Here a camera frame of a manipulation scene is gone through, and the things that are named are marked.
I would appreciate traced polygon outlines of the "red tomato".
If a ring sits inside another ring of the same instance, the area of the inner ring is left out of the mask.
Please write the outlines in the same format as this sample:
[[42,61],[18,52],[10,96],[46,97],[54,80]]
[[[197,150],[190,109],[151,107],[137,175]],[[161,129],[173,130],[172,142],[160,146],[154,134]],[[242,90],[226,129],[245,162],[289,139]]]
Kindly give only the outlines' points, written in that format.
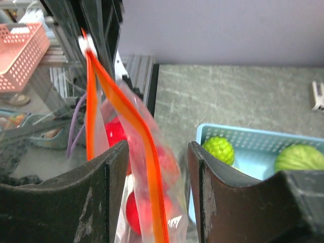
[[148,196],[140,196],[138,202],[132,191],[126,202],[126,218],[131,229],[141,236],[153,235],[151,202]]

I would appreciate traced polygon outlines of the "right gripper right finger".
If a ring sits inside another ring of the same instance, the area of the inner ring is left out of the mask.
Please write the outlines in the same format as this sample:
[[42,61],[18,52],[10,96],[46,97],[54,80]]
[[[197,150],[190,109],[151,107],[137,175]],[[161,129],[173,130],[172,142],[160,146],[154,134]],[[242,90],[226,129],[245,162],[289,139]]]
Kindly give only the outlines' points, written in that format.
[[323,242],[323,171],[261,181],[188,144],[200,242]]

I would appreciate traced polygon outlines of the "clear orange-zip bag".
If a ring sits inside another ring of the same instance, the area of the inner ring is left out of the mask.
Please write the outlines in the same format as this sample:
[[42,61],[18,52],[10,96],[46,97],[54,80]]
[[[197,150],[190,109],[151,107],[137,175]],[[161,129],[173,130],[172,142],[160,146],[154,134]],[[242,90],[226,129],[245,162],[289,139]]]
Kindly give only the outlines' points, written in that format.
[[[86,60],[86,151],[93,159],[109,148],[105,123],[119,118],[129,147],[129,161],[119,210],[116,242],[185,242],[188,210],[181,175],[164,191],[157,146],[169,147],[142,100],[124,81],[116,82],[100,63],[92,37],[82,33],[78,44]],[[126,202],[134,191],[136,202],[148,196],[153,235],[135,233],[126,218]]]

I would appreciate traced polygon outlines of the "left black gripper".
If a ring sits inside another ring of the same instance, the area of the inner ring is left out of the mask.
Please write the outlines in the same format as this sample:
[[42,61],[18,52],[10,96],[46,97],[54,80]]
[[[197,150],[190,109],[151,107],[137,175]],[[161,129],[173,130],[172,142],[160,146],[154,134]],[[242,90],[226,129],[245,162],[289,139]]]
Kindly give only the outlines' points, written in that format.
[[122,1],[40,1],[54,20],[54,33],[69,61],[85,60],[78,44],[82,30],[93,39],[98,58],[108,73],[114,73],[114,58],[122,22]]

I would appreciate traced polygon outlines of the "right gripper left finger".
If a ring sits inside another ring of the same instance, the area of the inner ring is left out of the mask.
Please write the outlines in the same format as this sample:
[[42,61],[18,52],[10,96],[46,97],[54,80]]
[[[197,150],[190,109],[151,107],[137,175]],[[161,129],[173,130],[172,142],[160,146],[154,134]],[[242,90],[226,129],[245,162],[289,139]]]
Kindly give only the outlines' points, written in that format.
[[1,185],[1,242],[114,242],[129,147],[41,184]]

